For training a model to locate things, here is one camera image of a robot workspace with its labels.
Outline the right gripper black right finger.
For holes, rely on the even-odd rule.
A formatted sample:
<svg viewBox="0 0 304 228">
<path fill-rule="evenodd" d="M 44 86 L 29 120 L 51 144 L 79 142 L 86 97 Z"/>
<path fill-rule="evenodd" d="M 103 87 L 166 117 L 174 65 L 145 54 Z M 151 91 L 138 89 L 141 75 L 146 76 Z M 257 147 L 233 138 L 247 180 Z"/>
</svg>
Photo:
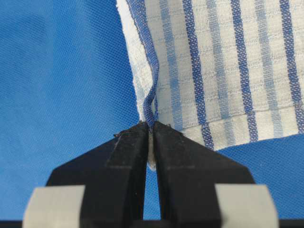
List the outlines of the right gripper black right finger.
<svg viewBox="0 0 304 228">
<path fill-rule="evenodd" d="M 167 125 L 153 128 L 161 218 L 176 228 L 277 228 L 266 185 L 249 169 Z"/>
</svg>

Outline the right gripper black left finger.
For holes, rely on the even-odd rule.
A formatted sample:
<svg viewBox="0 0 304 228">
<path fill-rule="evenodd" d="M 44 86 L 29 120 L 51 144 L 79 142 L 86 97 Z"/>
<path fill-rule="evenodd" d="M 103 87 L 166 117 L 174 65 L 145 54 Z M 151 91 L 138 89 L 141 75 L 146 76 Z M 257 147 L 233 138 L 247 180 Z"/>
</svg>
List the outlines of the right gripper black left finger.
<svg viewBox="0 0 304 228">
<path fill-rule="evenodd" d="M 148 126 L 112 140 L 55 168 L 34 189 L 25 228 L 127 228 L 143 218 Z"/>
</svg>

